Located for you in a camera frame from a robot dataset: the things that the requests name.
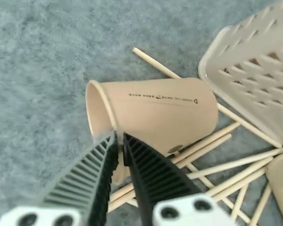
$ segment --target cup rim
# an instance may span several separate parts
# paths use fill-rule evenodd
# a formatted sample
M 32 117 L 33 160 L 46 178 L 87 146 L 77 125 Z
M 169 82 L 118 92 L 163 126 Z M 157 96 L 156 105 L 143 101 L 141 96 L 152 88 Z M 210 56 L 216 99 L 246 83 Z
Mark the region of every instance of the cup rim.
M 90 129 L 91 134 L 94 136 L 94 131 L 93 131 L 93 128 L 92 128 L 92 121 L 91 121 L 90 99 L 89 99 L 89 95 L 88 95 L 91 88 L 95 88 L 98 91 L 100 98 L 101 98 L 101 100 L 102 100 L 102 102 L 105 106 L 105 109 L 108 113 L 111 126 L 112 126 L 114 131 L 117 131 L 117 121 L 116 121 L 116 118 L 115 118 L 115 114 L 113 112 L 113 109 L 111 107 L 111 103 L 108 99 L 108 96 L 105 93 L 104 88 L 101 86 L 101 84 L 99 82 L 97 82 L 95 80 L 90 80 L 87 83 L 87 86 L 86 86 L 86 92 L 85 92 L 85 102 L 86 103 L 85 104 L 86 104 L 87 120 L 88 120 L 89 129 Z

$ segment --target wooden stick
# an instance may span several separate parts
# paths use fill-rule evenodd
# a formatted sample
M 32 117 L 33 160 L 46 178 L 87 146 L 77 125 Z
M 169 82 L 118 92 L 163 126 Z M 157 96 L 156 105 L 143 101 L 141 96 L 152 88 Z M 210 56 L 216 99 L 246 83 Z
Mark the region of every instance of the wooden stick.
M 260 199 L 260 202 L 259 202 L 259 204 L 258 204 L 258 206 L 257 206 L 257 208 L 255 210 L 255 213 L 254 213 L 252 219 L 250 220 L 249 226 L 254 226 L 254 225 L 256 225 L 258 223 L 258 221 L 260 219 L 260 216 L 261 216 L 261 214 L 263 212 L 263 209 L 264 209 L 264 207 L 265 207 L 265 205 L 267 203 L 267 200 L 268 200 L 271 192 L 272 192 L 271 187 L 270 187 L 269 184 L 267 184 L 267 186 L 266 186 L 266 188 L 265 188 L 265 190 L 263 192 L 263 195 L 262 195 L 262 197 Z
M 191 171 L 191 172 L 197 172 L 198 169 L 192 164 L 189 163 L 188 165 L 186 165 L 186 167 Z M 199 177 L 199 180 L 209 189 L 214 188 L 215 186 L 213 185 L 212 182 L 210 182 L 206 177 Z M 231 209 L 234 208 L 234 203 L 232 203 L 231 200 L 229 200 L 228 198 L 223 198 L 222 201 Z M 241 219 L 245 222 L 245 223 L 249 223 L 250 222 L 250 218 L 241 210 L 238 211 L 238 216 L 241 217 Z
M 219 139 L 217 139 L 216 141 L 214 141 L 213 143 L 205 146 L 204 148 L 198 150 L 197 152 L 195 152 L 194 154 L 191 154 L 189 157 L 179 161 L 176 165 L 179 168 L 184 167 L 185 165 L 187 165 L 188 163 L 195 161 L 196 159 L 200 158 L 201 156 L 205 155 L 206 153 L 212 151 L 214 148 L 216 148 L 217 146 L 219 146 L 220 144 L 224 143 L 225 141 L 227 141 L 229 138 L 231 138 L 232 135 L 230 133 L 224 135 L 223 137 L 220 137 Z
M 216 187 L 210 189 L 209 191 L 206 192 L 206 194 L 209 196 L 214 196 L 225 189 L 231 188 L 238 181 L 244 179 L 245 177 L 249 176 L 253 172 L 267 165 L 269 162 L 271 162 L 272 159 L 273 157 L 268 157 L 266 159 L 263 159 L 263 160 L 260 160 L 258 162 L 251 164 L 245 170 L 241 171 L 240 173 L 236 174 L 235 176 L 231 177 L 225 182 L 217 185 Z
M 217 140 L 218 138 L 224 136 L 227 133 L 230 133 L 231 131 L 236 129 L 238 126 L 240 126 L 240 123 L 234 122 L 233 124 L 217 131 L 216 133 L 212 134 L 211 136 L 204 138 L 203 140 L 197 142 L 195 145 L 193 145 L 192 147 L 190 147 L 187 150 L 185 150 L 184 152 L 182 152 L 180 155 L 174 157 L 172 159 L 172 163 L 178 163 L 179 161 L 181 161 L 182 159 L 184 159 L 184 158 L 188 157 L 189 155 L 195 153 L 199 149 L 211 144 L 213 141 Z
M 110 202 L 108 205 L 108 213 L 115 210 L 116 208 L 120 207 L 121 205 L 125 204 L 128 200 L 135 197 L 135 191 L 132 190 L 123 196 L 119 197 L 118 199 Z
M 247 184 L 244 187 L 242 187 L 240 189 L 240 191 L 239 191 L 236 203 L 234 205 L 234 208 L 233 208 L 233 211 L 232 211 L 232 214 L 231 214 L 231 218 L 233 220 L 237 219 L 238 211 L 240 210 L 240 208 L 242 206 L 242 203 L 243 203 L 243 200 L 244 200 L 244 197 L 245 197 L 245 194 L 246 194 L 246 191 L 247 191 L 248 187 L 249 187 L 249 184 Z
M 223 190 L 222 192 L 218 193 L 217 195 L 213 196 L 213 199 L 216 202 L 222 200 L 223 198 L 229 196 L 230 194 L 238 191 L 243 186 L 249 184 L 253 180 L 259 178 L 262 175 L 264 175 L 265 172 L 266 172 L 266 167 L 263 167 L 263 168 L 257 170 L 256 172 L 254 172 L 254 173 L 248 175 L 247 177 L 243 178 L 242 180 L 240 180 L 239 182 L 237 182 L 233 186 L 230 186 L 227 189 Z
M 150 65 L 152 65 L 155 68 L 159 68 L 159 70 L 163 73 L 166 74 L 167 76 L 169 76 L 170 78 L 173 79 L 180 79 L 180 77 L 175 74 L 173 71 L 171 71 L 170 69 L 166 68 L 165 66 L 163 66 L 160 62 L 158 62 L 157 60 L 154 60 L 152 57 L 148 56 L 147 54 L 145 54 L 144 52 L 142 52 L 141 50 L 139 50 L 138 48 L 133 48 L 132 50 L 133 53 L 135 53 L 136 55 L 138 55 L 140 58 L 142 58 L 143 60 L 145 60 L 146 62 L 148 62 Z
M 172 163 L 178 163 L 180 160 L 188 157 L 189 155 L 195 153 L 196 151 L 198 151 L 199 149 L 204 148 L 205 146 L 213 143 L 214 141 L 216 141 L 217 139 L 219 139 L 220 137 L 224 136 L 225 134 L 227 134 L 228 132 L 234 130 L 235 128 L 237 128 L 240 125 L 240 123 L 235 122 L 219 131 L 217 131 L 216 133 L 214 133 L 213 135 L 199 141 L 198 143 L 196 143 L 195 145 L 193 145 L 192 147 L 188 148 L 187 150 L 183 151 L 182 153 L 180 153 L 179 155 L 175 156 L 171 161 Z M 124 186 L 123 188 L 117 190 L 116 192 L 114 192 L 111 196 L 110 196 L 110 202 L 113 202 L 114 200 L 120 198 L 121 196 L 125 195 L 126 193 L 128 193 L 129 191 L 133 190 L 133 184 L 130 183 L 126 186 Z
M 139 49 L 137 49 L 135 47 L 133 48 L 133 53 L 135 53 L 140 58 L 142 58 L 143 60 L 148 62 L 150 65 L 152 65 L 153 67 L 155 67 L 156 69 L 158 69 L 159 71 L 164 73 L 166 76 L 173 78 L 173 79 L 181 78 L 179 75 L 177 75 L 176 73 L 174 73 L 173 71 L 171 71 L 167 67 L 163 66 L 160 62 L 158 62 L 157 60 L 153 59 L 152 57 L 148 56 L 147 54 L 145 54 L 144 52 L 140 51 Z M 235 113 L 228 110 L 226 107 L 222 106 L 220 103 L 217 104 L 217 107 L 218 107 L 219 111 L 226 114 L 228 117 L 232 118 L 234 121 L 239 122 L 243 127 L 248 129 L 250 132 L 256 134 L 258 137 L 262 138 L 263 140 L 267 141 L 268 143 L 270 143 L 271 145 L 273 145 L 277 148 L 282 147 L 281 143 L 279 143 L 278 141 L 267 136 L 265 133 L 261 132 L 256 127 L 254 127 L 253 125 L 251 125 L 250 123 L 245 121 L 243 118 L 239 117 Z
M 189 177 L 189 179 L 193 180 L 193 179 L 196 179 L 196 178 L 201 177 L 201 176 L 206 176 L 206 175 L 210 175 L 210 174 L 213 174 L 213 173 L 221 172 L 223 170 L 228 170 L 228 169 L 231 169 L 231 168 L 234 168 L 234 167 L 242 166 L 242 165 L 252 163 L 252 162 L 255 162 L 255 161 L 259 161 L 259 160 L 262 160 L 264 158 L 267 158 L 267 157 L 270 157 L 270 156 L 275 156 L 275 155 L 278 155 L 278 154 L 281 154 L 281 153 L 283 153 L 283 147 L 277 148 L 277 149 L 274 149 L 274 150 L 271 150 L 271 151 L 268 151 L 268 152 L 248 156 L 246 158 L 239 159 L 239 160 L 236 160 L 236 161 L 227 162 L 227 163 L 224 163 L 224 164 L 221 164 L 221 165 L 218 165 L 218 166 L 213 166 L 213 167 L 210 167 L 210 168 L 207 168 L 207 169 L 200 170 L 200 171 L 195 172 L 195 173 L 189 173 L 188 177 Z
M 117 190 L 116 192 L 112 193 L 110 196 L 110 202 L 118 199 L 119 197 L 127 194 L 129 191 L 133 190 L 133 184 L 129 183 L 126 186 L 122 187 L 121 189 Z
M 127 200 L 127 203 L 138 208 L 138 203 L 136 199 L 129 199 Z
M 277 147 L 277 148 L 282 147 L 281 143 L 279 143 L 278 141 L 272 139 L 271 137 L 269 137 L 265 133 L 261 132 L 256 127 L 251 125 L 249 122 L 245 121 L 243 118 L 239 117 L 234 112 L 232 112 L 229 109 L 227 109 L 226 107 L 222 106 L 220 103 L 217 104 L 217 107 L 218 107 L 218 110 L 221 111 L 223 114 L 227 115 L 228 117 L 230 117 L 234 121 L 239 122 L 244 128 L 246 128 L 250 132 L 256 134 L 258 137 L 260 137 L 263 140 L 267 141 L 268 143 L 270 143 L 274 147 Z

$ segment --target gray carpet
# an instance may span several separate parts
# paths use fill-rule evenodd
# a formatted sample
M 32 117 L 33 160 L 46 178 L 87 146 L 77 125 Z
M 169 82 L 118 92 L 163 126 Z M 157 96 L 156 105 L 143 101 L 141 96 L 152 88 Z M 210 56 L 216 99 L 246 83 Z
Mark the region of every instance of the gray carpet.
M 131 52 L 133 46 L 183 77 L 197 77 L 198 62 L 218 31 L 270 2 L 0 0 L 0 215 L 30 202 L 92 145 L 84 103 L 88 80 L 164 78 Z M 217 129 L 231 123 L 220 114 Z M 201 169 L 271 148 L 238 128 L 195 165 Z M 209 178 L 217 184 L 242 169 Z M 242 206 L 249 216 L 265 184 L 264 177 L 251 183 Z M 259 224 L 283 225 L 274 197 Z M 108 215 L 107 225 L 141 225 L 138 210 L 126 204 Z

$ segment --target white plastic basket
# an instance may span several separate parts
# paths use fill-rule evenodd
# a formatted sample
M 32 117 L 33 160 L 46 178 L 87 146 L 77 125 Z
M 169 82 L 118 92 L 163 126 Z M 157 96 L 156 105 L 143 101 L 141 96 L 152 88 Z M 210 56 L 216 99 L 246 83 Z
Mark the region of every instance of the white plastic basket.
M 217 95 L 283 144 L 283 2 L 223 28 L 198 71 Z

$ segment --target screw hole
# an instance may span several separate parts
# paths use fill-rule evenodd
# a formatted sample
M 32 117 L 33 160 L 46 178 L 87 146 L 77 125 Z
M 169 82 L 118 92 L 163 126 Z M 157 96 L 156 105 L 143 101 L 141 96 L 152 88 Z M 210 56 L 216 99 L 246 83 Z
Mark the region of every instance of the screw hole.
M 30 213 L 19 220 L 18 226 L 32 226 L 35 224 L 36 220 L 37 215 L 34 213 Z
M 176 209 L 172 207 L 165 207 L 161 211 L 161 216 L 165 219 L 174 219 L 179 216 L 179 213 Z
M 69 215 L 64 215 L 56 220 L 54 226 L 71 226 L 72 223 L 73 223 L 72 217 Z
M 207 201 L 204 200 L 198 200 L 194 203 L 194 206 L 197 210 L 199 211 L 207 211 L 212 209 L 212 206 L 210 203 L 208 203 Z

